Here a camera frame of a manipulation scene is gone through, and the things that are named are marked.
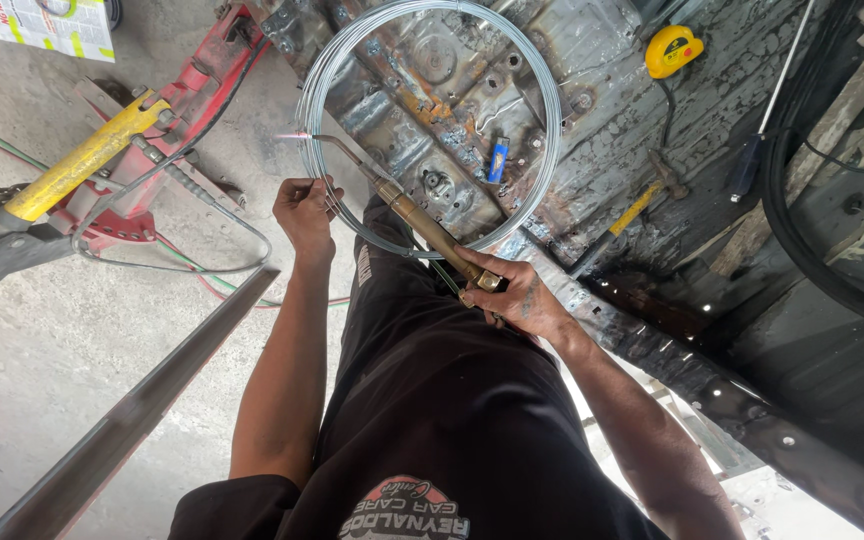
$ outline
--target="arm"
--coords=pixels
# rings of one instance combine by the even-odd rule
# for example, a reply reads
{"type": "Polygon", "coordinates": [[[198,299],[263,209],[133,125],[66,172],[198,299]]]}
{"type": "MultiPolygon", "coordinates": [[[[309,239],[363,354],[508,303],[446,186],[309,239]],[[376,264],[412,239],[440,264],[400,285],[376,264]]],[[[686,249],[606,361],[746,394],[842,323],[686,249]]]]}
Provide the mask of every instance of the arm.
{"type": "MultiPolygon", "coordinates": [[[[342,189],[336,189],[339,198],[342,189]]],[[[230,479],[282,475],[299,489],[326,396],[326,314],[335,256],[322,180],[287,178],[272,213],[295,248],[292,277],[269,341],[246,384],[232,435],[230,479]]]]}
{"type": "Polygon", "coordinates": [[[595,415],[652,521],[673,540],[744,538],[728,497],[698,446],[630,374],[606,354],[556,300],[528,262],[457,247],[459,254],[509,280],[504,293],[464,297],[486,312],[546,338],[595,415]]]}

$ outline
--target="newspaper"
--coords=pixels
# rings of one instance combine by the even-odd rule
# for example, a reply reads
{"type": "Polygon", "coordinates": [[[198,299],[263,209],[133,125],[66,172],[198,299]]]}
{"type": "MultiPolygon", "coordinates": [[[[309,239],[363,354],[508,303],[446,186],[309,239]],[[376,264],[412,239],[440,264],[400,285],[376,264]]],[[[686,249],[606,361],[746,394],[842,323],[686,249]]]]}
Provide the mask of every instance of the newspaper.
{"type": "Polygon", "coordinates": [[[0,40],[115,62],[102,0],[0,0],[0,40]]]}

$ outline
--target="coil of wire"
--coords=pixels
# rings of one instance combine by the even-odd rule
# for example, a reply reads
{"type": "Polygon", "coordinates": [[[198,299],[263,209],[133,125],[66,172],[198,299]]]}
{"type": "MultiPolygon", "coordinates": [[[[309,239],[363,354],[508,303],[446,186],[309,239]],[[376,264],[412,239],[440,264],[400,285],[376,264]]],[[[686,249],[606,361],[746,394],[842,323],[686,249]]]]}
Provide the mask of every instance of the coil of wire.
{"type": "MultiPolygon", "coordinates": [[[[347,60],[354,47],[382,24],[395,18],[426,10],[455,10],[484,19],[500,30],[518,47],[522,56],[529,63],[535,78],[538,80],[538,87],[545,102],[545,125],[549,126],[549,129],[546,133],[545,155],[542,158],[541,166],[538,168],[535,182],[522,204],[515,213],[510,215],[508,220],[485,236],[466,244],[466,247],[470,249],[483,250],[509,236],[535,211],[552,182],[552,175],[555,173],[555,167],[559,160],[562,138],[562,131],[559,129],[559,125],[562,123],[562,113],[556,81],[535,45],[505,17],[485,6],[464,0],[393,0],[366,10],[336,33],[335,37],[325,45],[325,48],[318,55],[308,72],[304,92],[298,100],[298,106],[295,110],[295,124],[301,132],[308,135],[320,134],[326,96],[329,94],[337,71],[347,60]]],[[[307,138],[300,140],[298,144],[309,177],[325,178],[327,171],[322,143],[307,138]]],[[[337,208],[339,219],[369,243],[405,257],[442,258],[437,251],[418,251],[405,248],[378,236],[366,228],[343,202],[336,201],[332,195],[332,187],[328,182],[326,185],[329,190],[330,202],[337,208]]]]}

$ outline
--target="hand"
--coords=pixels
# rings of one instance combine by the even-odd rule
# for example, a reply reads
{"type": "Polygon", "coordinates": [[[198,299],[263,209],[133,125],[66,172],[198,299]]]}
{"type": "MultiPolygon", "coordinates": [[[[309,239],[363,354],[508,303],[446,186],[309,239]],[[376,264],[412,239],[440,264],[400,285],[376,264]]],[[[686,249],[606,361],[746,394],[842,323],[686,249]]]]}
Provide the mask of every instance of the hand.
{"type": "Polygon", "coordinates": [[[501,319],[493,316],[498,313],[523,331],[551,340],[574,321],[528,262],[514,262],[462,246],[455,246],[455,251],[466,261],[509,280],[505,292],[468,289],[463,293],[465,300],[485,311],[489,324],[501,324],[501,319]]]}
{"type": "MultiPolygon", "coordinates": [[[[332,184],[332,177],[325,177],[332,184]]],[[[335,188],[336,199],[345,191],[335,188]]],[[[295,250],[295,264],[329,266],[335,257],[335,241],[329,223],[335,210],[326,200],[326,183],[321,178],[285,178],[278,189],[271,213],[285,231],[295,250]]]]}

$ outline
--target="car care center logo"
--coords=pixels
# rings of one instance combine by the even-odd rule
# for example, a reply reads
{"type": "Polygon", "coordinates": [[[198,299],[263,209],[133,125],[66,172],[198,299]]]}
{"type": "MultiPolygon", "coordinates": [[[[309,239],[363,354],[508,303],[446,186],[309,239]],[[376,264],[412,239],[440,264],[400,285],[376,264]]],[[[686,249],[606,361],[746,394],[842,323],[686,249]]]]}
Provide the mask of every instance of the car care center logo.
{"type": "Polygon", "coordinates": [[[340,540],[466,540],[469,520],[432,482],[400,475],[382,480],[342,523],[340,540]]]}

